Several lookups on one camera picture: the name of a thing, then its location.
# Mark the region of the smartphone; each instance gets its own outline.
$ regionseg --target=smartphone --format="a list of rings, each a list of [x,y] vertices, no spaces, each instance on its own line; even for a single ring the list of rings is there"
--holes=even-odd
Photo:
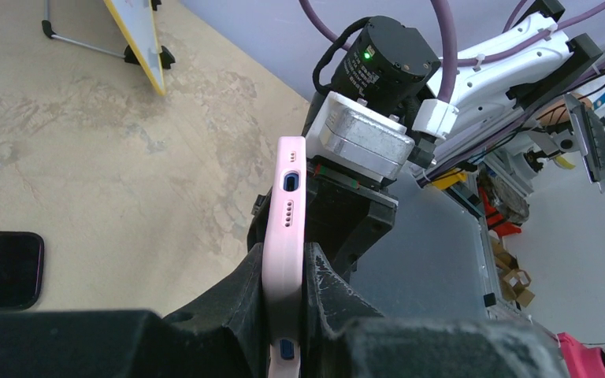
[[[303,305],[306,153],[302,136],[281,137],[268,225],[263,242],[262,284],[270,335],[268,376],[297,378]]]
[[[0,309],[27,309],[43,281],[43,238],[31,232],[0,232]]]

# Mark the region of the cardboard box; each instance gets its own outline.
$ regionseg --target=cardboard box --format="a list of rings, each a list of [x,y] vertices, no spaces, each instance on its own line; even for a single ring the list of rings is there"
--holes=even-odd
[[[503,270],[518,269],[518,260],[504,249],[502,243],[495,238],[491,238],[492,254],[495,256],[495,264]]]
[[[534,299],[534,293],[528,289],[524,289],[516,296],[516,302],[523,307],[527,307],[530,302]]]
[[[511,269],[507,274],[502,275],[502,281],[513,287],[514,290],[518,288],[525,289],[532,283],[530,275],[523,269]]]
[[[522,269],[512,269],[500,277],[502,297],[507,301],[516,301],[527,307],[534,299],[534,293],[527,289],[532,283],[529,274]]]

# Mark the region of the black mount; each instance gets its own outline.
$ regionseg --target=black mount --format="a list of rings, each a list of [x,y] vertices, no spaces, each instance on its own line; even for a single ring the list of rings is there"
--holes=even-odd
[[[171,54],[170,50],[168,50],[168,48],[165,46],[161,46],[161,53],[159,53],[158,56],[161,58],[161,66],[163,69],[171,69],[171,65],[176,62],[173,54]],[[135,53],[133,53],[131,46],[126,46],[126,49],[124,50],[124,61],[132,65],[140,65],[140,62],[138,61]]]
[[[509,99],[516,99],[516,106],[535,109],[564,93],[579,76],[602,56],[600,49],[587,34],[571,39],[567,46],[572,56],[558,69],[536,83],[520,84],[507,92]]]
[[[43,33],[45,34],[45,36],[47,38],[52,39],[52,35],[57,34],[54,32],[54,30],[52,30],[52,23],[49,22],[48,20],[42,20],[42,21],[40,21],[40,24],[43,25]]]
[[[516,21],[516,25],[520,24],[527,16],[537,12],[558,22],[562,14],[565,13],[565,7],[558,0],[536,0]]]

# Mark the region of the pink smartphone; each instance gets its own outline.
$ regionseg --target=pink smartphone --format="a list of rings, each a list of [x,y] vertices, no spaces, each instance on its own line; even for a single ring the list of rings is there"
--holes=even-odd
[[[270,378],[297,378],[300,370],[305,193],[305,138],[281,137],[277,143],[261,278],[270,334]]]

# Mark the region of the white connector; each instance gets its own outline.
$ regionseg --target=white connector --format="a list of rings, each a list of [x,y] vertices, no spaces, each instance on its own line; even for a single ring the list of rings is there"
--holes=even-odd
[[[412,130],[446,139],[458,118],[458,108],[436,98],[424,100]]]

